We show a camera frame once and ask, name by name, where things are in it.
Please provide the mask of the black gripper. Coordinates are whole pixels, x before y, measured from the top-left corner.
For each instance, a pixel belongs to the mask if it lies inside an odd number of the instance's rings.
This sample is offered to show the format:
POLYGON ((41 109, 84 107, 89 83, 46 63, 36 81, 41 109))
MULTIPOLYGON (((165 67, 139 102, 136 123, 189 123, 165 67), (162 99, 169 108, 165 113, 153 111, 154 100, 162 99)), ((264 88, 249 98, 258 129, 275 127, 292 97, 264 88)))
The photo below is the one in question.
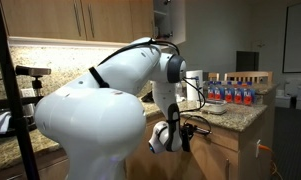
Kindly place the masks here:
POLYGON ((181 128, 182 149, 186 152, 190 151, 190 139, 193 137, 193 126, 185 124, 181 128))

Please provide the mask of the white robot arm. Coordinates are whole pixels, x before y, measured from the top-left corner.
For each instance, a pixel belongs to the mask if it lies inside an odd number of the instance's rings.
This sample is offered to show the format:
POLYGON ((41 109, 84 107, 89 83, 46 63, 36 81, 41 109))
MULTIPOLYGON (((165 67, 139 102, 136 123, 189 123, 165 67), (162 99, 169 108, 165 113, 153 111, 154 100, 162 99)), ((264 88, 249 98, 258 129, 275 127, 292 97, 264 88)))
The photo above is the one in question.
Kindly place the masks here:
POLYGON ((175 96, 186 61, 177 52, 162 52, 162 44, 150 37, 137 39, 38 102, 36 126, 65 150, 67 180, 125 179, 124 161, 146 129, 137 94, 147 82, 165 116, 153 128, 150 151, 175 152, 186 144, 175 96))

